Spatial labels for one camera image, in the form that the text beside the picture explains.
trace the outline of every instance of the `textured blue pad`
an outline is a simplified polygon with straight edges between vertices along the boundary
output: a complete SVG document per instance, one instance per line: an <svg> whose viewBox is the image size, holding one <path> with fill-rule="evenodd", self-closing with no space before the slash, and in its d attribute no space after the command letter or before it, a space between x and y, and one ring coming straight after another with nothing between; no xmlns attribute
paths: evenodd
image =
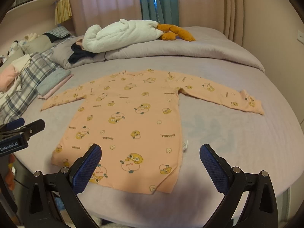
<svg viewBox="0 0 304 228"><path fill-rule="evenodd" d="M14 130L14 129L17 129L17 128L20 128L24 125L24 119L23 118L19 118L17 120L14 120L12 122L9 122L6 124L6 130L7 131L10 131L10 130Z"/></svg>
<svg viewBox="0 0 304 228"><path fill-rule="evenodd" d="M204 164L209 176L211 177L211 180L215 185L217 191L226 195L229 191L229 178L216 158L205 145L201 146L199 157Z"/></svg>
<svg viewBox="0 0 304 228"><path fill-rule="evenodd" d="M88 184L94 170L101 159L101 148L97 146L90 153L85 162L81 165L77 173L73 177L72 190L77 195L82 193Z"/></svg>

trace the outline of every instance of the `black cloth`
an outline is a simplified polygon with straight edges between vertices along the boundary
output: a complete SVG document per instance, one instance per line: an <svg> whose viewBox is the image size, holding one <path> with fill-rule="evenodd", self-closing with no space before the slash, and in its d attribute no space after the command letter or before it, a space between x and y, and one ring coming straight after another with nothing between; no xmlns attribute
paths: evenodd
<svg viewBox="0 0 304 228"><path fill-rule="evenodd" d="M93 53L93 52L89 52L86 50L81 49L80 45L76 45L76 43L72 44L71 46L72 51L74 51L74 53L70 56L69 58L69 63L70 64L74 64L76 63L79 59L89 56L91 58L93 58L96 54L98 53Z"/></svg>
<svg viewBox="0 0 304 228"><path fill-rule="evenodd" d="M68 34L68 35L64 36L63 38L59 38L59 37L57 37L57 36L55 36L55 35L53 35L53 34L50 34L50 33L48 33L48 32L43 33L43 35L48 36L48 38L50 39L51 43L54 43L56 40L59 40L59 39L66 39L66 38L68 38L68 37L71 36L70 34Z"/></svg>

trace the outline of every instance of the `teal curtain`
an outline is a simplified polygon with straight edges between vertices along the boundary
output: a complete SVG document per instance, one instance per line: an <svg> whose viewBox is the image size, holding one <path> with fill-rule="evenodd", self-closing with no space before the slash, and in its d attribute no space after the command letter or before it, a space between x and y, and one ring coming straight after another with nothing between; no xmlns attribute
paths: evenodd
<svg viewBox="0 0 304 228"><path fill-rule="evenodd" d="M143 20L179 25L178 0L140 0Z"/></svg>

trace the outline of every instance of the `folded gray towel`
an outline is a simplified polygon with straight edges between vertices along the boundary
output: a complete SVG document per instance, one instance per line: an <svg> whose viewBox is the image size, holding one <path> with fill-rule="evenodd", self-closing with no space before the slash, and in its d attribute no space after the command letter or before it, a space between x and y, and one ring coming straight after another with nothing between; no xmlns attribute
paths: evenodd
<svg viewBox="0 0 304 228"><path fill-rule="evenodd" d="M55 87L59 82L70 75L70 70L65 70L59 68L48 75L38 86L37 91L41 96L47 94L53 87Z"/></svg>

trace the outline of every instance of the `shirt sleeve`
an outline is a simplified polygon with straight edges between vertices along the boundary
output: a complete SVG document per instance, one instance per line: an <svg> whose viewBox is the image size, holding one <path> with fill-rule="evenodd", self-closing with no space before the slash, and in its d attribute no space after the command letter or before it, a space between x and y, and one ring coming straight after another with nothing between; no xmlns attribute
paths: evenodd
<svg viewBox="0 0 304 228"><path fill-rule="evenodd" d="M174 72L168 73L167 82L175 90L199 99L245 112L265 113L262 102L246 90L236 91L201 77Z"/></svg>
<svg viewBox="0 0 304 228"><path fill-rule="evenodd" d="M88 95L94 94L98 87L97 81L90 81L78 87L68 89L60 94L54 95L43 103L42 109L46 110L53 106L67 104L76 100L87 98Z"/></svg>

